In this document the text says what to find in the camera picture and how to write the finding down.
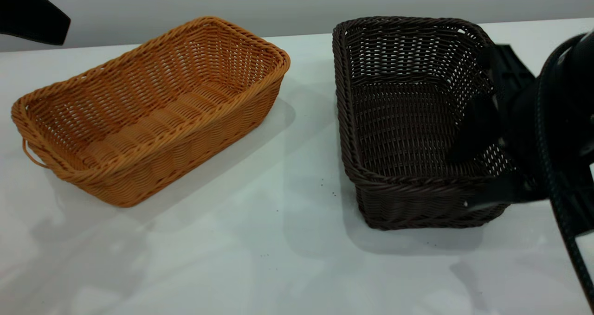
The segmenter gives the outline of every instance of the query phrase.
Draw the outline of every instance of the woven pattern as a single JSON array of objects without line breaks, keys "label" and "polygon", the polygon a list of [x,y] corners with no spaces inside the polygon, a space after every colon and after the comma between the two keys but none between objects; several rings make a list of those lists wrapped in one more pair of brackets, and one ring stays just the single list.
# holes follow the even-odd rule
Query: woven pattern
[{"label": "woven pattern", "polygon": [[446,162],[467,101],[491,93],[476,63],[489,44],[460,19],[369,17],[335,28],[342,160],[369,226],[480,226],[507,207],[463,205],[511,167],[499,147],[462,165]]},{"label": "woven pattern", "polygon": [[59,178],[130,207],[257,127],[289,64],[282,49],[204,17],[25,95],[13,122]]}]

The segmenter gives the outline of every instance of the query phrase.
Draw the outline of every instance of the white table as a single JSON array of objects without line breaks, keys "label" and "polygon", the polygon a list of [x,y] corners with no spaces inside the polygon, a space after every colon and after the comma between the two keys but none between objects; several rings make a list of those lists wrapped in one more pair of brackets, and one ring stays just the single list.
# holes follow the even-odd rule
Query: white table
[{"label": "white table", "polygon": [[[593,26],[482,25],[535,73]],[[268,40],[292,64],[261,127],[132,209],[31,163],[9,108],[134,45],[0,53],[0,313],[588,313],[547,202],[467,230],[365,226],[339,159],[331,36]]]}]

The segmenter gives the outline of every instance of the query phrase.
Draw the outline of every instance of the basket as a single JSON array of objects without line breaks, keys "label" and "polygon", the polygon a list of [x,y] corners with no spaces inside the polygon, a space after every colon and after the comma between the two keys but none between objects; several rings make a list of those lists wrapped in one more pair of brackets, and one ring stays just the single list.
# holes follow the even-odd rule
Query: basket
[{"label": "basket", "polygon": [[476,62],[490,44],[460,19],[369,17],[335,28],[342,160],[372,228],[480,226],[507,207],[464,207],[511,168],[499,147],[460,165],[446,162],[466,102],[491,92]]},{"label": "basket", "polygon": [[37,164],[130,207],[257,127],[289,63],[282,49],[204,17],[25,95],[13,122]]}]

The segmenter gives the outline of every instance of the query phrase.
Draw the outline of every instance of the basket rim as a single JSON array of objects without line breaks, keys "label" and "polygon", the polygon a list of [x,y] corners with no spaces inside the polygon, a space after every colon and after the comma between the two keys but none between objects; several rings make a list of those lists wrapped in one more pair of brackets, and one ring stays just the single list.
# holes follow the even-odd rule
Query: basket rim
[{"label": "basket rim", "polygon": [[[39,128],[34,124],[34,120],[31,119],[27,114],[27,106],[30,102],[42,99],[43,97],[52,96],[60,93],[64,85],[69,85],[70,88],[76,87],[83,82],[88,80],[100,80],[106,79],[110,76],[110,70],[121,66],[129,61],[134,61],[136,55],[143,51],[150,51],[154,47],[158,47],[160,44],[171,40],[183,34],[189,28],[200,27],[212,23],[218,25],[220,28],[227,29],[231,33],[235,34],[237,38],[243,39],[244,41],[259,47],[263,51],[269,51],[272,53],[278,63],[272,71],[269,72],[262,80],[254,83],[248,87],[245,91],[238,94],[232,100],[217,105],[205,114],[201,114],[198,118],[182,123],[175,129],[168,131],[164,135],[155,138],[152,141],[146,142],[145,144],[138,145],[135,148],[127,151],[125,154],[117,156],[108,161],[104,161],[96,167],[89,167],[87,169],[75,169],[68,161],[66,161],[60,154],[57,154],[51,147],[49,142],[41,135]],[[199,130],[213,122],[216,122],[221,117],[229,114],[232,110],[240,107],[245,101],[254,97],[257,93],[266,89],[270,84],[273,84],[278,79],[282,78],[291,65],[291,59],[289,55],[279,47],[271,44],[259,36],[256,36],[252,32],[235,25],[219,17],[206,16],[193,19],[181,26],[173,28],[158,36],[152,40],[141,44],[140,46],[127,51],[122,55],[111,59],[104,64],[98,65],[95,68],[86,70],[81,74],[78,74],[68,80],[61,82],[55,82],[47,85],[24,95],[19,98],[12,107],[11,115],[13,122],[17,125],[17,129],[23,136],[23,139],[33,145],[36,149],[34,151],[38,154],[39,158],[46,163],[46,165],[61,179],[68,182],[74,182],[77,184],[93,184],[100,182],[102,179],[131,167],[140,160],[154,154],[155,152],[167,148],[174,142],[184,139],[187,135],[190,135],[194,131]]]},{"label": "basket rim", "polygon": [[346,32],[358,26],[386,26],[386,25],[430,25],[436,28],[441,26],[459,26],[473,30],[481,44],[492,44],[492,40],[483,29],[464,19],[455,18],[423,18],[402,16],[371,16],[351,19],[336,25],[332,34],[332,48],[335,56],[336,95],[339,111],[340,146],[343,164],[347,175],[357,186],[369,190],[416,192],[419,188],[425,191],[443,193],[452,190],[452,186],[473,186],[491,180],[493,176],[385,176],[371,171],[363,166],[359,160],[357,135],[355,131],[354,106],[350,95],[349,57],[346,53]]}]

